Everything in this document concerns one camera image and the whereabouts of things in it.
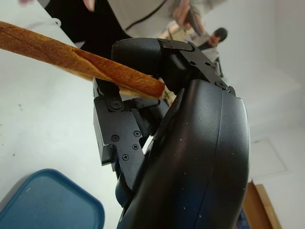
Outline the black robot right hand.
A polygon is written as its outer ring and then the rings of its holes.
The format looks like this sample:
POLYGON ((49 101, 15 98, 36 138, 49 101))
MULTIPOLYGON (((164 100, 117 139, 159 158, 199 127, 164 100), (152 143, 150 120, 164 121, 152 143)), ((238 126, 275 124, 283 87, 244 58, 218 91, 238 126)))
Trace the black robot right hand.
POLYGON ((250 155, 246 107, 193 44, 166 39, 118 41, 112 59, 176 98, 149 131, 135 100, 94 80, 93 124, 101 162, 111 165, 122 206, 120 229, 232 229, 244 200, 250 155))

